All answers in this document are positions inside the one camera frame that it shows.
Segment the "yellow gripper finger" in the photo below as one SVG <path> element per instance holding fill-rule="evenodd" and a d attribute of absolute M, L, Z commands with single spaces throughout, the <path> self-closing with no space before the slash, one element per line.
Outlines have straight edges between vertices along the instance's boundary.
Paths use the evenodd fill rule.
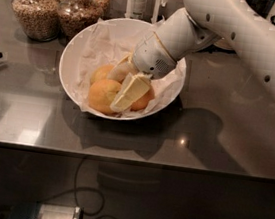
<path fill-rule="evenodd" d="M 129 73 L 135 75 L 138 72 L 138 68 L 133 63 L 132 55 L 126 55 L 119 61 L 113 69 L 108 73 L 109 80 L 116 80 L 117 82 L 122 82 L 127 77 Z"/>
<path fill-rule="evenodd" d="M 129 73 L 124 79 L 120 91 L 111 102 L 111 110 L 115 113 L 129 109 L 134 102 L 145 95 L 151 87 L 151 79 L 147 74 Z"/>

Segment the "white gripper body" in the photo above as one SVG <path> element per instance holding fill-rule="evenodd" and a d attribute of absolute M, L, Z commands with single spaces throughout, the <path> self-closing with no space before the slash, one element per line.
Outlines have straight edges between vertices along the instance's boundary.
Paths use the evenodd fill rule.
<path fill-rule="evenodd" d="M 177 66 L 161 42 L 156 32 L 149 31 L 137 43 L 132 55 L 138 71 L 150 74 L 155 80 L 164 78 Z"/>

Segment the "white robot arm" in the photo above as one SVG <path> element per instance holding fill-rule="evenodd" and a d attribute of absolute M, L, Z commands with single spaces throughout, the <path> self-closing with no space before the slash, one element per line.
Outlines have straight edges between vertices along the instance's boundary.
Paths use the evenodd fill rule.
<path fill-rule="evenodd" d="M 177 61 L 224 39 L 275 99 L 275 26 L 245 0 L 183 0 L 175 11 L 137 43 L 109 77 L 124 80 L 143 73 L 160 79 Z"/>

